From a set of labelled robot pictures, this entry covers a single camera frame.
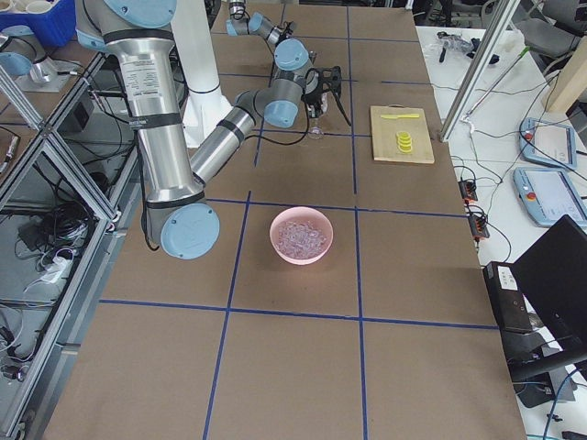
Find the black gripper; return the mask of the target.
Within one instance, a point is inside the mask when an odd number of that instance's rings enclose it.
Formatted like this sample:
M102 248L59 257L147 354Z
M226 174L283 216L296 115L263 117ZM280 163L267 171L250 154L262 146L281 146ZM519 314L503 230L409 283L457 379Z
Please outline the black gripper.
M306 75L305 104L311 118L327 111L327 81L323 69L313 68Z

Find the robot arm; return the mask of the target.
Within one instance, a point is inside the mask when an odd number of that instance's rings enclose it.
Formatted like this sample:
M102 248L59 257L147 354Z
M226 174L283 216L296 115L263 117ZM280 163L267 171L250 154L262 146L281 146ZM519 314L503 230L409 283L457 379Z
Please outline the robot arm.
M86 48L114 55L150 183L141 224L146 239L178 259L203 256L220 223L205 186L260 121L290 127L298 106L318 105L322 72L305 45L242 1L229 5L227 32L274 47L271 84L221 92L210 25L201 1L79 1L76 31Z
M250 15L246 4L245 1L241 0L227 2L228 19L226 20L226 31L229 36L257 36L270 46L277 47L294 33L295 24L293 22L283 22L280 25L275 25L259 12Z

